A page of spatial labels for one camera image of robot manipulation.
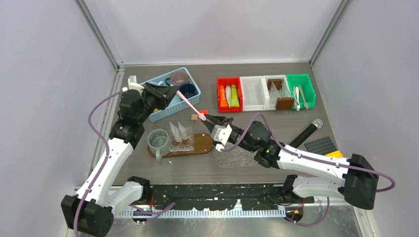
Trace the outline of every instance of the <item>green tube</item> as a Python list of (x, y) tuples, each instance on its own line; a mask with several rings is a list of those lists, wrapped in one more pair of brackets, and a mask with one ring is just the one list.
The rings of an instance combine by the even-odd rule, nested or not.
[(237, 96), (237, 88), (235, 85), (231, 86), (231, 107), (239, 107), (239, 97)]

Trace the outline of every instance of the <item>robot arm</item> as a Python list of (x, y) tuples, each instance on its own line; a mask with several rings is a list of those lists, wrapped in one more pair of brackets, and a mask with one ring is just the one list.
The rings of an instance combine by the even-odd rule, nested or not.
[(104, 153), (76, 195), (66, 195), (61, 201), (61, 208), (70, 229), (74, 227), (76, 210), (86, 190), (89, 190), (89, 193), (82, 203), (78, 230), (96, 237), (103, 237), (109, 232), (114, 214), (120, 213), (137, 200), (148, 199), (151, 196), (150, 181), (139, 177), (129, 178), (122, 188), (109, 196), (108, 192), (123, 163), (141, 139), (144, 121), (155, 109), (165, 109), (176, 95), (179, 86), (163, 87), (149, 83), (141, 86), (133, 76), (128, 79), (128, 88), (121, 94), (119, 118), (109, 135), (109, 157)]
[[(293, 146), (281, 144), (284, 148), (281, 149), (271, 139), (272, 133), (259, 121), (252, 122), (247, 133), (243, 134), (243, 129), (232, 125), (233, 118), (211, 115), (206, 115), (206, 118), (206, 121), (202, 122), (211, 131), (213, 144), (218, 151), (223, 150), (227, 142), (236, 144), (244, 136), (238, 146), (247, 151), (256, 152), (254, 159), (263, 167), (298, 170), (316, 176), (306, 178), (289, 175), (281, 190), (285, 200), (295, 203), (310, 196), (336, 197), (345, 199), (349, 204), (362, 209), (373, 209), (378, 176), (340, 167), (341, 164), (345, 164), (373, 170), (364, 157), (353, 154), (351, 159), (331, 158), (302, 151), (294, 148), (305, 140), (300, 136), (291, 142)], [(315, 121), (313, 123), (312, 127), (318, 126)], [(332, 161), (336, 166), (312, 161), (301, 156)]]

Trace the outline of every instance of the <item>red plastic container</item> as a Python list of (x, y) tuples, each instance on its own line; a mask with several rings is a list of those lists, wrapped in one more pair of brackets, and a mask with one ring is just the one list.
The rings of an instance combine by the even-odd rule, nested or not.
[[(239, 97), (239, 107), (222, 107), (221, 97), (220, 97), (220, 86), (224, 88), (229, 85), (235, 85), (237, 88), (237, 96)], [(220, 113), (230, 113), (230, 112), (241, 112), (243, 111), (243, 97), (242, 97), (242, 87), (240, 85), (240, 78), (217, 78), (217, 96), (218, 96), (218, 111)]]

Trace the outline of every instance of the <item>black wire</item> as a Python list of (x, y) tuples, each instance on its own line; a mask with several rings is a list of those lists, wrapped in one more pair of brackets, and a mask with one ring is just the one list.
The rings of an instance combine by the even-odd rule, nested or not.
[(291, 206), (293, 203), (290, 203), (290, 204), (280, 204), (280, 203), (277, 203), (274, 199), (272, 199), (271, 197), (268, 197), (269, 198), (269, 200), (271, 200), (271, 202), (273, 202), (274, 204), (276, 204), (276, 205), (278, 205), (278, 206)]

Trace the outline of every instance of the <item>gray ceramic mug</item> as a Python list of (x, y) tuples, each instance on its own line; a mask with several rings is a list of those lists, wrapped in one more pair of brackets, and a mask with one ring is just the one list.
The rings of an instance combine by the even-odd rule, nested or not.
[(155, 154), (157, 160), (169, 154), (169, 135), (163, 129), (156, 129), (147, 137), (147, 143), (152, 153)]

